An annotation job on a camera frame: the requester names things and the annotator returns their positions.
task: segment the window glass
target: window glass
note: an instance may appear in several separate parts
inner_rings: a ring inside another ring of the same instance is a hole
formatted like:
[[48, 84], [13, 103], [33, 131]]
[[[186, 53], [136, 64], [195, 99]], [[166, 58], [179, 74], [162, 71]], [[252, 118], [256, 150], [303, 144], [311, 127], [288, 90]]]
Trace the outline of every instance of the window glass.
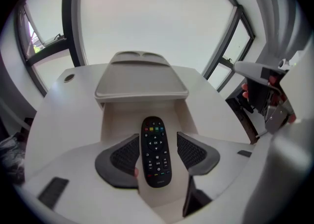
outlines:
[[26, 0], [26, 15], [44, 45], [63, 35], [61, 7], [62, 0]]
[[223, 58], [234, 64], [241, 57], [241, 54], [249, 39], [250, 36], [247, 33], [242, 20], [240, 20]]
[[74, 68], [69, 50], [55, 53], [33, 65], [42, 83], [49, 90], [58, 77], [69, 68]]
[[118, 51], [142, 50], [201, 73], [232, 9], [228, 0], [81, 0], [88, 64], [108, 63]]
[[218, 87], [221, 85], [221, 83], [225, 80], [230, 72], [231, 69], [229, 67], [218, 63], [217, 67], [210, 75], [208, 82], [213, 86], [213, 88], [218, 89]]

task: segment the black panel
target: black panel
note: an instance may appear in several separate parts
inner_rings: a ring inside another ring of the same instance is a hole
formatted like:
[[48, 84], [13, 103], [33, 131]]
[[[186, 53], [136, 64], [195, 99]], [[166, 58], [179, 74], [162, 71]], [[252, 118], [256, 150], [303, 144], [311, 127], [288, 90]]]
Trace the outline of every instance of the black panel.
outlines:
[[38, 196], [38, 199], [45, 206], [53, 209], [68, 183], [69, 180], [67, 179], [54, 177]]
[[117, 169], [134, 176], [135, 164], [138, 157], [139, 141], [138, 138], [136, 138], [116, 150], [110, 156], [110, 161]]
[[219, 152], [190, 136], [177, 133], [178, 154], [190, 175], [208, 174], [219, 162]]
[[186, 169], [197, 165], [206, 158], [207, 152], [204, 149], [193, 144], [182, 136], [178, 135], [177, 141], [178, 154]]
[[245, 151], [245, 150], [238, 151], [237, 153], [248, 158], [251, 157], [251, 154], [252, 154], [250, 151]]
[[249, 103], [254, 106], [260, 114], [262, 114], [267, 99], [270, 96], [271, 89], [249, 78], [246, 79], [246, 83], [249, 92]]
[[139, 157], [139, 135], [102, 151], [95, 160], [97, 173], [104, 181], [117, 188], [138, 188], [134, 177], [135, 164]]

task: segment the remote control button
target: remote control button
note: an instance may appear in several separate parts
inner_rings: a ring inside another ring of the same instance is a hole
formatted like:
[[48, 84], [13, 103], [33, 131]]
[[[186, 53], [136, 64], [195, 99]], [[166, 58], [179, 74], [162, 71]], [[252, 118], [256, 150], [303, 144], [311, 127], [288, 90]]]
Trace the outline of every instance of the remote control button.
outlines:
[[168, 160], [167, 160], [167, 158], [165, 158], [165, 157], [162, 158], [162, 164], [163, 164], [163, 168], [164, 169], [168, 168]]
[[152, 148], [153, 151], [160, 151], [160, 149], [161, 149], [161, 147], [159, 147], [159, 146], [156, 146], [156, 147]]

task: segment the white table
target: white table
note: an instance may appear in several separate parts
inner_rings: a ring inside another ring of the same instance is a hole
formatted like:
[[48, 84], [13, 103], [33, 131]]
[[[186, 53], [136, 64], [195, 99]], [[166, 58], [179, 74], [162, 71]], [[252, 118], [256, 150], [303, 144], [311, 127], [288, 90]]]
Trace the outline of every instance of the white table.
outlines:
[[[94, 92], [106, 64], [66, 70], [44, 98], [33, 121], [25, 159], [25, 178], [62, 153], [100, 141], [102, 111]], [[217, 91], [195, 69], [174, 67], [190, 94], [186, 103], [198, 133], [249, 144], [240, 121]], [[64, 83], [64, 78], [75, 78]]]

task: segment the white surface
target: white surface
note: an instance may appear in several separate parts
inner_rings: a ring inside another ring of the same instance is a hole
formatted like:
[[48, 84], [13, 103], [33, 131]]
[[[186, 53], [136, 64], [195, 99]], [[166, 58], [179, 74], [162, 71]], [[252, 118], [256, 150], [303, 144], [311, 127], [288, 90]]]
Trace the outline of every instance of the white surface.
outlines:
[[44, 42], [57, 34], [63, 35], [61, 4], [62, 0], [26, 0], [35, 27]]
[[262, 132], [266, 131], [265, 119], [261, 114], [259, 114], [257, 109], [254, 109], [253, 113], [248, 112], [245, 108], [243, 110], [249, 117], [258, 134], [261, 134]]
[[49, 90], [57, 78], [66, 69], [74, 68], [74, 65], [70, 52], [66, 49], [37, 62], [34, 67], [47, 90]]
[[[102, 110], [94, 92], [106, 64], [66, 70], [45, 96], [32, 124], [26, 147], [26, 181], [57, 156], [101, 139]], [[250, 143], [227, 103], [196, 70], [173, 67], [190, 94], [188, 109], [200, 135]], [[68, 83], [63, 79], [75, 73]]]
[[237, 152], [240, 150], [253, 152], [255, 146], [206, 138], [197, 134], [189, 134], [189, 136], [219, 152], [220, 160], [208, 174], [193, 177], [196, 188], [214, 200], [232, 184], [249, 161], [248, 157]]
[[[256, 0], [237, 0], [237, 2], [244, 7], [244, 10], [252, 26], [253, 32], [256, 36], [244, 61], [256, 62], [263, 47], [266, 44], [265, 30], [262, 21], [261, 11]], [[243, 79], [243, 76], [239, 74], [234, 74], [229, 82], [225, 85], [225, 87], [219, 92], [219, 94], [224, 99], [226, 99], [235, 90], [235, 88], [238, 87]]]
[[21, 59], [14, 35], [13, 13], [6, 21], [0, 37], [0, 51], [3, 63], [14, 85], [28, 103], [38, 110], [43, 96], [28, 75]]
[[[185, 116], [184, 119], [178, 117], [175, 101], [177, 100], [106, 103], [101, 136], [101, 141], [106, 145], [115, 145], [118, 143], [115, 141], [118, 137], [140, 133], [141, 125], [146, 117], [156, 116], [162, 119], [167, 133], [171, 160], [170, 183], [162, 188], [152, 188], [147, 184], [143, 172], [141, 149], [136, 167], [139, 171], [137, 177], [139, 195], [167, 223], [182, 219], [184, 205], [182, 198], [185, 198], [189, 179], [188, 171], [177, 152], [177, 132], [184, 130], [182, 122], [189, 120], [189, 117]], [[165, 205], [172, 206], [171, 211], [167, 210]]]
[[210, 75], [208, 82], [213, 86], [213, 88], [217, 89], [230, 72], [231, 69], [229, 67], [218, 63], [217, 67]]
[[314, 35], [301, 53], [299, 62], [280, 81], [297, 119], [314, 118]]
[[231, 58], [231, 62], [234, 64], [241, 56], [250, 36], [247, 33], [242, 20], [239, 21], [235, 33], [224, 53], [226, 59]]
[[270, 138], [270, 134], [260, 138], [240, 175], [220, 197], [180, 224], [208, 223], [209, 220], [218, 224], [242, 224], [245, 209], [264, 169]]
[[187, 96], [187, 88], [161, 55], [140, 51], [117, 53], [95, 91], [99, 103], [176, 100]]
[[228, 0], [81, 0], [87, 61], [108, 63], [118, 51], [143, 50], [201, 73], [232, 9]]

